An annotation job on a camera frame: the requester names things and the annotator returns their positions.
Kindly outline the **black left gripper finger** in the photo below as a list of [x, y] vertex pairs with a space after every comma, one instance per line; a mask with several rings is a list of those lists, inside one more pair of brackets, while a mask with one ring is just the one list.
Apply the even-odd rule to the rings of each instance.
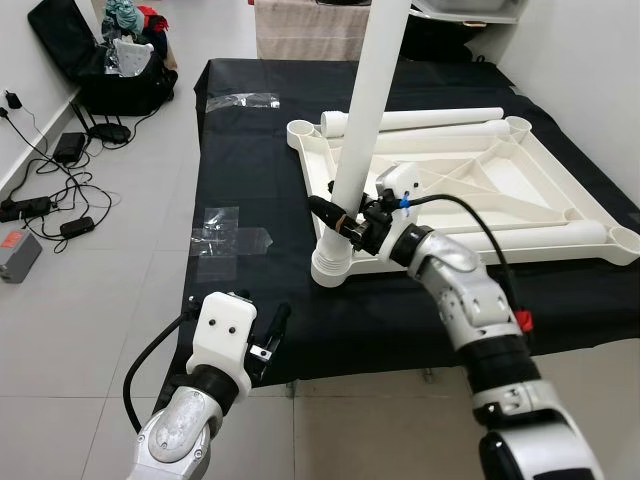
[[287, 323], [292, 315], [292, 307], [288, 303], [280, 303], [268, 326], [268, 332], [264, 340], [264, 358], [271, 358], [278, 351], [279, 344], [282, 343], [285, 333], [287, 333]]

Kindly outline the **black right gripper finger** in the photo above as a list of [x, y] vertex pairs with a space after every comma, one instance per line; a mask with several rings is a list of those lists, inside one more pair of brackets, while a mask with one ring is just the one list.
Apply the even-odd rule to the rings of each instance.
[[333, 204], [325, 198], [310, 195], [307, 198], [308, 210], [324, 227], [343, 237], [361, 237], [364, 230], [358, 221], [352, 218], [343, 207]]

